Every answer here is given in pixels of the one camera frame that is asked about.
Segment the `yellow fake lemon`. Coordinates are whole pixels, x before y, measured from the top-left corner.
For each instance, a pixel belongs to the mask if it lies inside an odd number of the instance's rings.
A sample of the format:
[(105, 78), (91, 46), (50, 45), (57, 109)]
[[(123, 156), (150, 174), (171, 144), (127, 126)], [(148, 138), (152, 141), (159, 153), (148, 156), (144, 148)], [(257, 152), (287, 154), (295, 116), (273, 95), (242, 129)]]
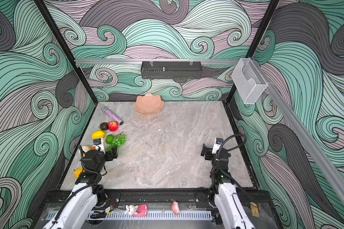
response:
[(96, 131), (91, 135), (91, 138), (94, 139), (101, 139), (105, 137), (105, 132), (102, 130)]

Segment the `red fake apple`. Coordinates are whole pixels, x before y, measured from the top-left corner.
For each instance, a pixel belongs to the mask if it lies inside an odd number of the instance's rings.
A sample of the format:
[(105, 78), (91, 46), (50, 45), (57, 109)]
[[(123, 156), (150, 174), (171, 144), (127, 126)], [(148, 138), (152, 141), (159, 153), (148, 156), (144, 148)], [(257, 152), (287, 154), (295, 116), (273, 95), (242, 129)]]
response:
[(112, 121), (108, 123), (108, 129), (111, 132), (115, 132), (118, 130), (118, 123), (116, 121)]

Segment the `pink wavy fruit bowl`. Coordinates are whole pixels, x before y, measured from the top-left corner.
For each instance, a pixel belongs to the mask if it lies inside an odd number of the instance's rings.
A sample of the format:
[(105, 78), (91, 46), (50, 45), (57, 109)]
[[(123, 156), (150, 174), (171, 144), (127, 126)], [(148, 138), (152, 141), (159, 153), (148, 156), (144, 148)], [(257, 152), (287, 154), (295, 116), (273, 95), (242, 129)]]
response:
[(135, 103), (132, 104), (135, 111), (141, 115), (152, 115), (160, 112), (164, 105), (159, 95), (147, 93), (144, 96), (138, 96)]

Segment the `pale fake pear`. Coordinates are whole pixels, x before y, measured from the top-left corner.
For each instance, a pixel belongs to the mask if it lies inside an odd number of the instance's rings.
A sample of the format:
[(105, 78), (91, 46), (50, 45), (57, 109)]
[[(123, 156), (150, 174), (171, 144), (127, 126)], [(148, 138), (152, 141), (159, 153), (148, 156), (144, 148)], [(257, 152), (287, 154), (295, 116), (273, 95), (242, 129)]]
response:
[(82, 146), (82, 152), (83, 152), (83, 156), (85, 156), (85, 154), (91, 150), (91, 147), (89, 146)]

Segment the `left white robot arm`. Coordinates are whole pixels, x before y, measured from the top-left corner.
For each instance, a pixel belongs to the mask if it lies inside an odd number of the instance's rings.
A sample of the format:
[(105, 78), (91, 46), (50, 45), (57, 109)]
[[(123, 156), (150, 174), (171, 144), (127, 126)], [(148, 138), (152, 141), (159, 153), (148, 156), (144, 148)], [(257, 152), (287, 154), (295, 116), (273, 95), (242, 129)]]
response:
[(109, 199), (99, 182), (106, 162), (118, 157), (118, 147), (113, 146), (107, 152), (97, 149), (85, 152), (81, 145), (78, 149), (81, 155), (81, 173), (70, 195), (56, 215), (43, 226), (44, 229), (80, 229), (89, 218), (92, 222), (103, 219), (116, 207), (116, 203)]

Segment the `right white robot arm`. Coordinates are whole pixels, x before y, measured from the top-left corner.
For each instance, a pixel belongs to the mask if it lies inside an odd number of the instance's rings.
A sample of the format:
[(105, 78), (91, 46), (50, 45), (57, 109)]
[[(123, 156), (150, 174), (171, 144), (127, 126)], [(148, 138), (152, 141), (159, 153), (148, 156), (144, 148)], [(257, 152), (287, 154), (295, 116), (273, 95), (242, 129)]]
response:
[(212, 186), (209, 198), (219, 211), (219, 217), (225, 229), (254, 229), (239, 199), (236, 183), (229, 176), (228, 162), (230, 153), (215, 143), (212, 148), (202, 146), (201, 156), (212, 164), (210, 178)]

